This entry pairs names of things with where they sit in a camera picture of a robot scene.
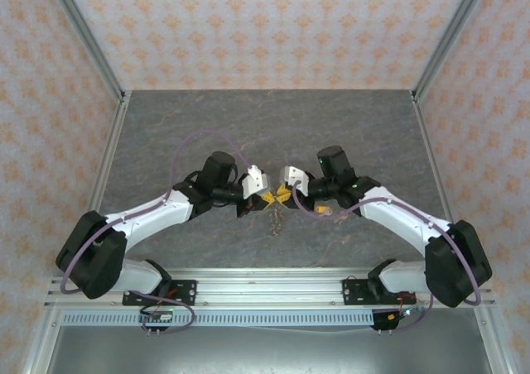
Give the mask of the grey metal sheet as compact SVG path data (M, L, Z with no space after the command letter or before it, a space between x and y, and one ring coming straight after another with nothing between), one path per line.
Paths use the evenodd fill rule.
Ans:
M479 333L63 328L46 374L493 374Z

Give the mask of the small controller circuit board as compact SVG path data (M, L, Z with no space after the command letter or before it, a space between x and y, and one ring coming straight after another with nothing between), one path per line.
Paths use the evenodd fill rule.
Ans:
M143 307L140 310L140 324L142 330L147 335L160 336L169 329L170 324L173 323L173 314L171 311L159 311L159 306L155 309L149 310L149 306Z
M405 309L376 309L373 311L373 323L370 328L377 333L394 333L396 331L403 331L410 327L419 324L426 316L427 309L418 307L409 307ZM404 327L400 326L400 323L418 314L417 320L411 324L407 324Z

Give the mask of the aluminium mounting rail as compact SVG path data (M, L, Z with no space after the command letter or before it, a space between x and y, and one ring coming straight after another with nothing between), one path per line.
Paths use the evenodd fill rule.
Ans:
M341 281L367 277L369 268L182 268L168 270L177 280L197 281L195 309L340 309ZM60 277L52 278L48 309L105 309L122 306L123 292L89 300L82 293L63 295Z

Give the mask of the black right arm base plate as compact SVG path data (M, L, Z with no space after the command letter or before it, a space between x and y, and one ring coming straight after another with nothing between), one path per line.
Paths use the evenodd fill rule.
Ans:
M388 291L379 280L346 278L342 280L345 305L415 304L417 297L407 292Z

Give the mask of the loop of metal split keyrings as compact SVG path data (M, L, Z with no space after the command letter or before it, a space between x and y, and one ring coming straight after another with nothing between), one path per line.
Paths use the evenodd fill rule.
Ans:
M270 213L269 232L273 237L277 237L282 229L283 217L282 212L278 208L274 208Z

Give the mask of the aluminium frame post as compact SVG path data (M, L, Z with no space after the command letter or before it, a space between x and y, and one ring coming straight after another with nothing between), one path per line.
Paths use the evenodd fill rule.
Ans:
M89 23L80 11L78 4L75 0L57 0L57 2L64 10L70 25L87 50L90 59L94 63L108 91L121 102L125 92L118 82L118 78L113 72L100 44L91 31Z
M422 95L426 93L478 2L479 0L460 1L433 54L427 61L416 87L411 90L412 101L414 103L419 103Z

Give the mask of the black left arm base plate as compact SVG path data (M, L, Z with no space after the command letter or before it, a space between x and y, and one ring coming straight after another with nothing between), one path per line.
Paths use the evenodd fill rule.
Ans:
M125 291L123 293L122 305L138 307L153 306L159 303L159 300L154 300L153 297L158 297L193 306L197 293L196 289L196 280L170 280L165 285L159 285L148 297L141 296L137 292Z

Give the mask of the aluminium table side rail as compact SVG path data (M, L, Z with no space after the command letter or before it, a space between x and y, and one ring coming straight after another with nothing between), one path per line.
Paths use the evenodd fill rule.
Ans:
M419 99L416 96L415 92L413 90L410 90L409 93L411 96L414 113L416 115L417 122L420 128L421 134L422 134L422 139L423 139L423 142L426 148L426 153L427 153L430 165L431 165L431 170L434 176L434 180L436 182L436 188L437 188L438 194L441 199L441 205L442 205L444 214L448 220L450 220L452 223L455 223L460 217L458 215L455 215L455 213L453 212L451 199L449 198L447 194L446 185L443 180L443 175L441 171L441 163L436 158L435 145L433 141L431 140L429 131L427 130L426 117L423 115Z
M86 206L87 211L100 209L131 94L131 91L126 91L123 97L118 100L113 119L109 125L104 149L99 159L98 171Z

